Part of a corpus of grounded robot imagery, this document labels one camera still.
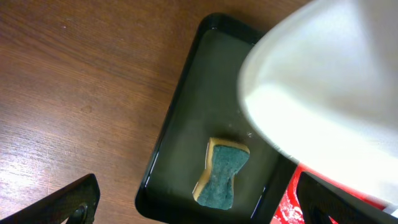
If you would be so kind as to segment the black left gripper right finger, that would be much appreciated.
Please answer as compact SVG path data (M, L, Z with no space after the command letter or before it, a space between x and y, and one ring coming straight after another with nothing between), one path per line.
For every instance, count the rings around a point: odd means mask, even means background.
M301 173L296 194L305 223L397 223L396 217L309 172Z

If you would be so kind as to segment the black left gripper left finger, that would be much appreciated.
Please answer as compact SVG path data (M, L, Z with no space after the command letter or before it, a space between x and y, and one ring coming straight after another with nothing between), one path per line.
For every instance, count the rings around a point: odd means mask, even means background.
M32 205L4 218L1 223L92 224L100 200L94 174L87 174Z

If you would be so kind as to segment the green yellow sponge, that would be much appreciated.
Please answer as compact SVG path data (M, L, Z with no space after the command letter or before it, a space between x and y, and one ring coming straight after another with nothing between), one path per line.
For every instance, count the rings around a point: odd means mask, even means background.
M234 178L249 160L250 150L244 144L220 138L209 138L205 168L192 195L201 206L229 210L234 200Z

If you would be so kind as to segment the white plate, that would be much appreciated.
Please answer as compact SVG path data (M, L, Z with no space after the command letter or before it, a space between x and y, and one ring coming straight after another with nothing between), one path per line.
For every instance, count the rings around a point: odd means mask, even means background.
M250 51L238 96L283 155L397 203L397 0L304 5Z

